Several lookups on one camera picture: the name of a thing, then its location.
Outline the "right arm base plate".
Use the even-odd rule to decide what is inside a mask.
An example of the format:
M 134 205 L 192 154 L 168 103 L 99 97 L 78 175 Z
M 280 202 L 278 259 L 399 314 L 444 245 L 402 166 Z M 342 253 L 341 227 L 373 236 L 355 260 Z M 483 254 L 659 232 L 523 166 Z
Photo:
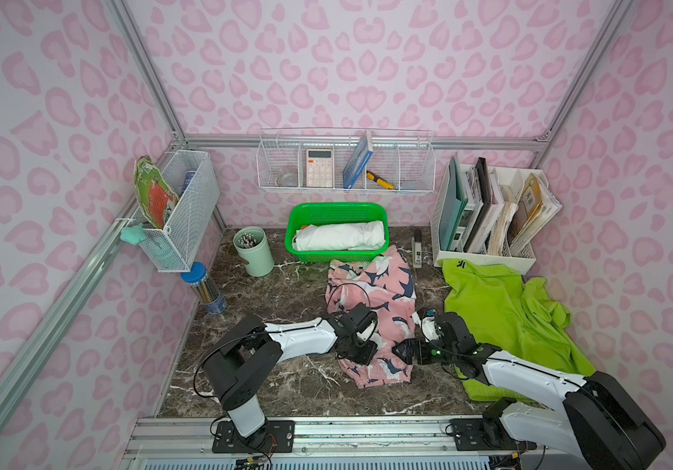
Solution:
M 478 418 L 452 419 L 444 428 L 444 433 L 454 440 L 458 452 L 530 452 L 537 450 L 538 444 L 512 439 L 500 421 Z

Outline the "pink shark print shorts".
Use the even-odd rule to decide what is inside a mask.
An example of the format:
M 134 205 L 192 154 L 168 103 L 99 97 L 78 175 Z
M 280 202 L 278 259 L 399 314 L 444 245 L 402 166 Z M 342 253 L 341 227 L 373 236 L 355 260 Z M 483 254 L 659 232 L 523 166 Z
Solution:
M 415 337 L 416 286 L 409 263 L 393 245 L 370 262 L 332 260 L 325 295 L 327 311 L 349 311 L 363 304 L 377 313 L 371 340 L 377 352 L 367 365 L 347 358 L 338 361 L 360 389 L 408 383 L 413 367 L 393 347 Z

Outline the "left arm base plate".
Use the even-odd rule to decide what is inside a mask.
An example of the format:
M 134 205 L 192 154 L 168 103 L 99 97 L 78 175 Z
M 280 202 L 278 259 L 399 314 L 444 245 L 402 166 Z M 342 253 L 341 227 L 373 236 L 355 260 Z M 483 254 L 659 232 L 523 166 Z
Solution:
M 295 439 L 295 421 L 273 420 L 242 437 L 230 420 L 217 423 L 212 432 L 214 454 L 242 454 L 243 452 L 262 452 L 262 454 L 290 454 Z

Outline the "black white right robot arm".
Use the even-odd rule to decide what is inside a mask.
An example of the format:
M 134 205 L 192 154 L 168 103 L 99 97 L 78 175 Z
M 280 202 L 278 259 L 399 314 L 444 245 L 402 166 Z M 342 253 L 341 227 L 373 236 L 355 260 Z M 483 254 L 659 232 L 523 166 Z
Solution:
M 647 469 L 666 449 L 663 433 L 611 375 L 567 373 L 478 342 L 456 313 L 421 320 L 420 338 L 393 346 L 409 365 L 452 365 L 464 378 L 520 394 L 501 399 L 493 421 L 514 441 L 567 452 L 593 469 Z

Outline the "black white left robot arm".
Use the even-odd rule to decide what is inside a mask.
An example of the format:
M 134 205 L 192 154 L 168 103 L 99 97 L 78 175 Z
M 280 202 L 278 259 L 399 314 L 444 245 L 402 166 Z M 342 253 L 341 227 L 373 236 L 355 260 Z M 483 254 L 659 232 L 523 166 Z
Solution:
M 373 341 L 378 326 L 377 313 L 363 304 L 293 324 L 266 323 L 250 315 L 204 354 L 199 371 L 237 436 L 247 443 L 266 429 L 257 393 L 275 366 L 311 354 L 336 354 L 368 365 L 378 351 Z

